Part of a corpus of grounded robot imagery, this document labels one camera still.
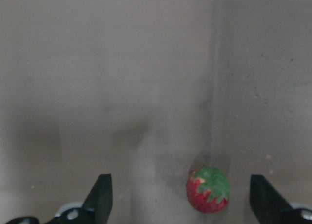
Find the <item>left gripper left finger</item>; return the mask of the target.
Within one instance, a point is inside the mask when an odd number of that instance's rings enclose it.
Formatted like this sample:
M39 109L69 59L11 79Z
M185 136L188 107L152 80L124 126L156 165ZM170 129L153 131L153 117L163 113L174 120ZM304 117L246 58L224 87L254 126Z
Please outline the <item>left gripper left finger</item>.
M111 174L101 174L80 207L56 215L50 224L106 224L113 206Z

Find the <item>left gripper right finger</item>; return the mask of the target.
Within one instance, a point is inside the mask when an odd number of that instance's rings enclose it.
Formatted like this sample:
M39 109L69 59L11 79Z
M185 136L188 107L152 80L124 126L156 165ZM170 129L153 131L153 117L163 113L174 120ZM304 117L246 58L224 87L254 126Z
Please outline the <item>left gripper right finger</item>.
M260 224L310 224L312 210L294 208L263 175L250 178L249 205Z

